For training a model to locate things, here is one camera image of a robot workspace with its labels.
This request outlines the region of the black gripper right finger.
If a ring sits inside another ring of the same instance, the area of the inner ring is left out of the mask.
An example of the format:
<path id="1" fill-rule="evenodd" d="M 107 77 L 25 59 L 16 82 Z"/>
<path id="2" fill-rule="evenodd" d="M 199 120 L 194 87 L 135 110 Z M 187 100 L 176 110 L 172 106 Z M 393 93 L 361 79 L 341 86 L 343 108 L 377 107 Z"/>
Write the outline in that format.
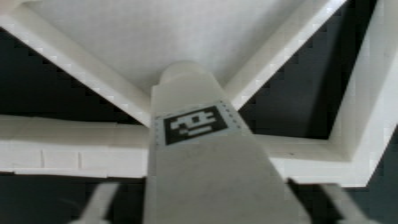
<path id="1" fill-rule="evenodd" d="M 288 179 L 288 186 L 304 206 L 311 224 L 380 224 L 368 217 L 336 183 L 302 184 Z"/>

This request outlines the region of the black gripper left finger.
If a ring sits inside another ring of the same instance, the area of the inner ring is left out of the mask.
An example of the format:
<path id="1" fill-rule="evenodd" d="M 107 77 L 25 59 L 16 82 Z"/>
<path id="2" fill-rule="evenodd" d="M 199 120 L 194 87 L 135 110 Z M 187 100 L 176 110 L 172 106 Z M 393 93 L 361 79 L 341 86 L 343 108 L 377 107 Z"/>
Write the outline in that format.
<path id="1" fill-rule="evenodd" d="M 144 184 L 101 183 L 69 224 L 144 224 Z"/>

